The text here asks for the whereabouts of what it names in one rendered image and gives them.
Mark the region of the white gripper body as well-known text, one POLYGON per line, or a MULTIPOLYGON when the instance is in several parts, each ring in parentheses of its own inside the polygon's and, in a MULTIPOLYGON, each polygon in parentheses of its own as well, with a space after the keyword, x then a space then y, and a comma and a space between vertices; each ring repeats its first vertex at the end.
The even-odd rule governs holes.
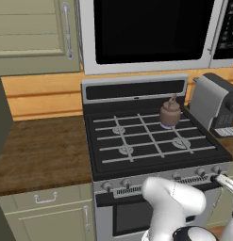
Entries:
POLYGON ((230 192, 233 193, 233 180, 226 177, 223 174, 219 174, 216 177, 216 181, 221 184, 222 186, 225 186, 230 192))

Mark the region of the silver gas stove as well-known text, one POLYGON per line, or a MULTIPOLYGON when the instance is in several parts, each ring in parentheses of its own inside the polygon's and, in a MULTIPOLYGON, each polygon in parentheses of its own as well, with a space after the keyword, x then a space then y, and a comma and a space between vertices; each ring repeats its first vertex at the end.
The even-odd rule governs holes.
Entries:
MULTIPOLYGON (((113 190, 122 188, 126 178, 131 186, 142 186, 146 178, 157 176, 195 187, 211 183, 210 177, 217 175, 214 166, 227 173, 230 153, 187 109, 176 126, 166 127, 159 120, 160 108, 174 94, 184 103, 187 85, 185 73, 83 80, 93 204, 94 193, 106 191, 104 182, 112 183, 113 190), (205 170, 204 177, 195 173, 199 168, 205 170), (172 177, 175 171, 179 181, 172 177)), ((221 189, 204 192, 207 207, 201 215, 187 216, 188 225, 206 226, 221 189)))

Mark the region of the green lower cupboard door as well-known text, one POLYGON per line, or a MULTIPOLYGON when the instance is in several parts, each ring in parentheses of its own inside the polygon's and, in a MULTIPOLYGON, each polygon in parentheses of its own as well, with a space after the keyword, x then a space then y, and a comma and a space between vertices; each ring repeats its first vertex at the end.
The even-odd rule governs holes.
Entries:
POLYGON ((6 214, 16 241, 95 241, 92 206, 73 203, 6 214), (89 206, 90 231, 83 207, 89 206))
POLYGON ((233 194, 224 188, 221 192, 221 198, 216 206, 212 209, 211 216, 209 217, 207 228, 224 226, 231 217, 233 210, 233 194))

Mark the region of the green cupboard door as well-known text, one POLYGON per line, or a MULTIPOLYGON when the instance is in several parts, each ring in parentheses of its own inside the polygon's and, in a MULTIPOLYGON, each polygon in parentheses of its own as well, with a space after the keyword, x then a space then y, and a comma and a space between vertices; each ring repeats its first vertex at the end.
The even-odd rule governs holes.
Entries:
POLYGON ((75 0, 0 0, 0 76, 79 70, 75 0), (63 2, 74 60, 67 58, 63 2))
POLYGON ((211 216, 209 217, 207 228, 224 226, 231 217, 233 210, 233 194, 224 188, 221 192, 221 198, 216 206, 212 209, 211 216))
POLYGON ((73 203, 6 214, 16 241, 95 241, 92 206, 73 203), (90 231, 83 207, 89 206, 90 231))

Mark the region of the brown kettle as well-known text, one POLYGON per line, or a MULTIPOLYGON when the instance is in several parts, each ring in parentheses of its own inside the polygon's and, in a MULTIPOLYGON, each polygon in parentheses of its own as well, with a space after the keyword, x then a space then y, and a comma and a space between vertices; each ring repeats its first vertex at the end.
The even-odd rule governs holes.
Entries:
POLYGON ((180 104, 176 101, 174 94, 163 104, 159 112, 159 120, 163 125, 176 126, 180 121, 180 104))

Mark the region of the grey coffee machine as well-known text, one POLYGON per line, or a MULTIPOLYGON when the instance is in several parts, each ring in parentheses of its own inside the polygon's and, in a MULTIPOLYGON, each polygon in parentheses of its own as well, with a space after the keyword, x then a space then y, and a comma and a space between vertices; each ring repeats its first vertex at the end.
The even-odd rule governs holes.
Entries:
POLYGON ((233 137, 233 84, 212 72, 197 78, 190 113, 216 137, 233 137))

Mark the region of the silver oven door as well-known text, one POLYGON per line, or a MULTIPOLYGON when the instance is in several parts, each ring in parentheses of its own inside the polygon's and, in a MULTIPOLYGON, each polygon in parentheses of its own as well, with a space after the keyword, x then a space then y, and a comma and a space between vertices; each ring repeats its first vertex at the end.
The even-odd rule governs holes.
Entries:
MULTIPOLYGON (((110 192, 115 198, 141 194, 141 186, 115 188, 110 192)), ((97 241, 141 241, 143 233, 149 229, 153 208, 147 202, 118 204, 97 207, 95 196, 110 193, 99 191, 94 193, 94 216, 97 241)))

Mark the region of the green drawer front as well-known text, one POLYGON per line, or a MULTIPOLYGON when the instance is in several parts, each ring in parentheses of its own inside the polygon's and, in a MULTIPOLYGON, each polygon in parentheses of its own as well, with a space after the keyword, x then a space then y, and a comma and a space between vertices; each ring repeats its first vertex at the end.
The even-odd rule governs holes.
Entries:
POLYGON ((5 213, 11 213, 91 198, 92 185, 83 184, 1 196, 0 205, 5 213))

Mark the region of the dark grey tall panel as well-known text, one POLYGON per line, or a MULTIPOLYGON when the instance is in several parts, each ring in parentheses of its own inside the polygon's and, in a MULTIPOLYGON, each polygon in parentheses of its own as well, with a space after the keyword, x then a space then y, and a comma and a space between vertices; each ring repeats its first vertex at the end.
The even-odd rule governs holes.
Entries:
POLYGON ((13 124, 8 99, 0 77, 0 155, 6 143, 10 128, 13 124))

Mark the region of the green upper cupboard door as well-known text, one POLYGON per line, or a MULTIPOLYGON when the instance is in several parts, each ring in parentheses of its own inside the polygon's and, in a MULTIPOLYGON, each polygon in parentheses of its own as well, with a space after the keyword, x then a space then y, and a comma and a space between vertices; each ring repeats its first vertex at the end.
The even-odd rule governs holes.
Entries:
POLYGON ((0 0, 0 76, 79 70, 75 0, 0 0), (74 60, 67 58, 63 2, 74 60))

